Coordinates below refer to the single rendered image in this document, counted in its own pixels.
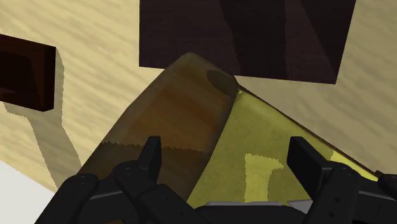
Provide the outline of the yellow-green flat board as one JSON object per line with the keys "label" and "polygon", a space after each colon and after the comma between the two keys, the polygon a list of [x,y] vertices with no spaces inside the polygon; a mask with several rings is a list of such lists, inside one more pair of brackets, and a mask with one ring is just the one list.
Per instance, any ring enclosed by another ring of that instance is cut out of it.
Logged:
{"label": "yellow-green flat board", "polygon": [[188,198],[192,207],[209,201],[276,201],[308,199],[286,163],[289,139],[304,137],[327,160],[350,165],[377,180],[273,107],[239,92],[211,159]]}

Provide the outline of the dark brown box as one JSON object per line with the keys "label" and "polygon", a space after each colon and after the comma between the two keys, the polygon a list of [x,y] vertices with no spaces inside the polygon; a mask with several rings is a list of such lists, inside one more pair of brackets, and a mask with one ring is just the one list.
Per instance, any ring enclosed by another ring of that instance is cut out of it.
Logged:
{"label": "dark brown box", "polygon": [[56,52],[54,46],[0,34],[0,101],[53,109]]}

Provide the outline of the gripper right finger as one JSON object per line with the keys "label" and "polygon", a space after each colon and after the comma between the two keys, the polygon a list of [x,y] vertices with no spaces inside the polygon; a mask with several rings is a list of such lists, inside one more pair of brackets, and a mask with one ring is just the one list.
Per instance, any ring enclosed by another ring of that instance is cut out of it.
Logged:
{"label": "gripper right finger", "polygon": [[397,224],[397,174],[369,180],[297,136],[287,165],[312,200],[302,224]]}

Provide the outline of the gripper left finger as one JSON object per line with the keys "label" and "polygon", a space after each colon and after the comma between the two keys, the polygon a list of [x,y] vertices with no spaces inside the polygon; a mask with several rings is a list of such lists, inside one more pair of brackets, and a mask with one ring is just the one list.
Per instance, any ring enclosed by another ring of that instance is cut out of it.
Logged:
{"label": "gripper left finger", "polygon": [[[171,188],[157,184],[161,164],[160,137],[150,136],[137,160],[118,164],[111,174],[138,215],[152,224],[205,224],[205,219]],[[34,224],[77,224],[83,206],[98,187],[95,174],[67,178]]]}

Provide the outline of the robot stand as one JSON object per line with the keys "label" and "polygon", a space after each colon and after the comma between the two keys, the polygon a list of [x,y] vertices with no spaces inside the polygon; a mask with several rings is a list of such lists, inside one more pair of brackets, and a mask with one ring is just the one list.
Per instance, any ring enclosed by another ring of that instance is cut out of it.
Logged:
{"label": "robot stand", "polygon": [[140,0],[139,65],[185,53],[228,74],[334,84],[356,0]]}

